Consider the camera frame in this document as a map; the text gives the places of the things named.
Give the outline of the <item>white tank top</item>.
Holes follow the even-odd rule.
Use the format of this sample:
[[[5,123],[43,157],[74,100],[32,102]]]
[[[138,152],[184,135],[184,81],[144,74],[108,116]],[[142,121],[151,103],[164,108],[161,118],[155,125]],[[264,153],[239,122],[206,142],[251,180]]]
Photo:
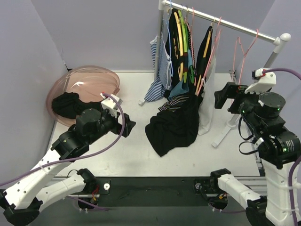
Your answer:
[[[203,101],[199,107],[199,127],[198,135],[201,136],[207,133],[211,128],[214,112],[214,76],[216,68],[216,57],[214,56],[208,68],[204,93],[202,94]]]

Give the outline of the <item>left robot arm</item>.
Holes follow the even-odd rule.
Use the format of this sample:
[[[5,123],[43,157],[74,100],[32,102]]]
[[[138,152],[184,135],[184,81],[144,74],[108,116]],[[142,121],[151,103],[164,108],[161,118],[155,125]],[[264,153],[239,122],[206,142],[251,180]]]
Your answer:
[[[88,169],[78,169],[65,180],[51,186],[47,184],[108,132],[127,137],[136,122],[124,114],[123,123],[120,124],[118,117],[119,113],[113,115],[108,109],[101,112],[96,109],[84,110],[76,118],[75,124],[52,144],[29,175],[1,190],[0,206],[4,209],[6,220],[14,226],[26,226],[46,207],[60,199],[74,193],[89,194],[97,189],[97,179]]]

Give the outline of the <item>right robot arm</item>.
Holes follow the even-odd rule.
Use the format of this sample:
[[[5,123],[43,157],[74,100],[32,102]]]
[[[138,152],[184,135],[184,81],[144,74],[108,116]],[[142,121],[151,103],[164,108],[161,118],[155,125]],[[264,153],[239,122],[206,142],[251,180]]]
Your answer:
[[[230,113],[240,115],[251,135],[244,143],[253,145],[265,172],[267,195],[256,193],[228,169],[211,172],[203,180],[195,180],[196,193],[213,208],[217,198],[208,194],[229,195],[245,210],[249,223],[253,226],[298,226],[301,223],[298,201],[295,198],[300,183],[296,169],[301,162],[301,142],[285,127],[280,112],[285,99],[274,92],[254,93],[248,86],[228,82],[222,90],[215,92],[216,109],[223,107],[228,99],[233,103]]]

